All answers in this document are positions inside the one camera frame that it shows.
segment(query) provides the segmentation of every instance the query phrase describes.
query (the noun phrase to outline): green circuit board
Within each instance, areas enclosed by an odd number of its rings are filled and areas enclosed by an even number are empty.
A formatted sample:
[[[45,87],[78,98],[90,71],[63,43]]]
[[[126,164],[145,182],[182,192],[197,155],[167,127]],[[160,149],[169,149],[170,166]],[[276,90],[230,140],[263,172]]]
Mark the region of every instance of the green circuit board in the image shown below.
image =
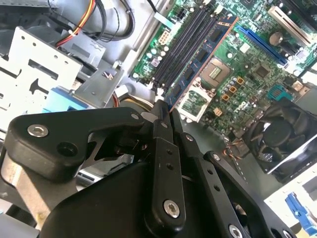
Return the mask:
[[[173,42],[182,32],[183,26],[187,24],[192,12],[191,7],[197,7],[198,2],[194,0],[177,0],[168,19],[176,18],[181,8],[186,8],[187,15],[179,22],[177,31],[170,36],[168,46],[172,49]],[[243,134],[243,129],[248,127],[256,118],[259,118],[272,102],[275,91],[282,91],[288,99],[296,101],[300,94],[298,90],[293,90],[289,82],[295,82],[300,75],[312,62],[316,61],[316,44],[309,47],[303,47],[300,53],[289,58],[288,66],[282,67],[261,47],[250,40],[243,32],[238,29],[242,26],[245,29],[251,29],[268,45],[270,36],[275,32],[280,32],[284,39],[287,39],[291,45],[296,45],[297,41],[269,14],[269,9],[278,5],[280,1],[267,0],[219,0],[210,1],[211,9],[216,9],[219,4],[223,6],[223,11],[219,14],[232,14],[239,17],[239,22],[231,34],[228,34],[220,47],[214,54],[210,63],[205,66],[200,74],[201,86],[204,90],[214,92],[215,96],[209,104],[206,112],[200,122],[212,127],[215,131],[226,136],[232,135],[232,132],[239,137]],[[302,8],[308,9],[312,6],[311,1],[302,0]],[[314,41],[316,35],[311,32],[300,18],[294,14],[288,14],[301,29],[309,34]],[[164,46],[159,44],[162,33],[166,30],[161,26],[156,35],[151,40],[149,47],[140,57],[139,63],[133,69],[131,75],[136,80],[148,84],[152,80],[152,75],[156,72],[152,59],[148,57],[152,49],[157,52],[163,51]],[[282,53],[280,46],[272,46],[275,51]],[[211,83],[210,78],[216,78],[217,75],[224,73],[222,80],[217,85]],[[196,98],[186,102],[183,107],[186,111],[192,110],[197,114],[199,107],[203,105],[202,100]]]
[[[181,20],[177,20],[175,28],[171,31],[163,24],[160,26],[152,38],[149,46],[141,55],[139,63],[134,67],[131,73],[132,78],[144,84],[151,82],[152,76],[156,71],[156,67],[152,63],[153,60],[158,59],[158,57],[164,57],[164,55],[167,54],[169,48],[172,47],[173,43],[177,39],[177,36],[179,36],[179,34],[182,32],[183,25],[188,23],[190,16],[193,14],[191,9],[195,10],[197,7],[198,4],[196,4],[194,0],[176,0],[173,8],[166,18],[170,20],[176,19],[181,9],[186,9],[186,14]],[[159,41],[164,32],[168,32],[168,39],[165,44],[161,44]]]

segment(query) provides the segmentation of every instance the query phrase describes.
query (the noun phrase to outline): pcie slot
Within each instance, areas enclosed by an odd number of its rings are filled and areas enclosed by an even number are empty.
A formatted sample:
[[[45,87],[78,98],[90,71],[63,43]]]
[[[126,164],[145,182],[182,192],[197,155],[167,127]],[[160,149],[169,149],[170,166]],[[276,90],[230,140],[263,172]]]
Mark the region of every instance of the pcie slot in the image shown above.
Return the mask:
[[[290,8],[292,11],[294,11],[296,14],[298,14],[300,16],[300,19],[313,31],[317,31],[317,23],[316,21],[313,19],[313,17],[311,17],[307,11],[302,11],[301,8],[297,5],[296,2],[294,2],[293,0],[282,0],[282,2],[284,4],[286,4],[286,6],[288,8]]]
[[[301,45],[311,46],[312,39],[306,34],[301,28],[299,28],[279,7],[273,6],[268,11],[269,15],[272,16],[282,27],[284,27]]]
[[[257,46],[259,46],[264,52],[266,52],[269,56],[271,56],[276,62],[280,65],[285,66],[287,64],[287,60],[279,54],[276,50],[270,47],[264,40],[262,40],[256,33],[254,33],[250,29],[244,29],[241,26],[236,27],[242,33],[244,33],[252,42],[254,42]]]

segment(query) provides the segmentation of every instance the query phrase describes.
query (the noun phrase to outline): motherboard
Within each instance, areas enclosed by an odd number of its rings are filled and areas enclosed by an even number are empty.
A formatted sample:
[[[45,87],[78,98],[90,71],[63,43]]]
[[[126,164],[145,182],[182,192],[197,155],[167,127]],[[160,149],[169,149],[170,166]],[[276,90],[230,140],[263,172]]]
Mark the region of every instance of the motherboard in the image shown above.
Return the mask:
[[[167,103],[174,96],[188,121],[233,141],[273,102],[297,101],[314,84],[316,15],[310,0],[176,0],[166,17],[174,26],[159,27],[131,77],[162,89]],[[218,37],[217,25],[233,17],[239,20],[195,71],[203,45]]]

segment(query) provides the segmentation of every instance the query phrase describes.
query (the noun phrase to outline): capacitor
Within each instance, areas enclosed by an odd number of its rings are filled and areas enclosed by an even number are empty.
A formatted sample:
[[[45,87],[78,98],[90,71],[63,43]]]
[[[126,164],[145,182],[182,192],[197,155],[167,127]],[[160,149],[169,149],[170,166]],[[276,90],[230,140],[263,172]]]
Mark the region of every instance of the capacitor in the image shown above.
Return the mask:
[[[230,53],[230,52],[229,52],[229,53],[227,54],[227,57],[228,57],[228,59],[232,59],[233,53]]]
[[[283,41],[280,46],[284,51],[286,51],[290,56],[293,56],[298,53],[299,49],[297,49],[297,45],[292,45],[287,41]]]
[[[273,33],[269,38],[269,43],[273,46],[278,46],[283,41],[283,34],[280,31]]]
[[[289,53],[287,53],[286,51],[282,51],[282,52],[281,52],[281,55],[282,55],[284,58],[289,57]]]

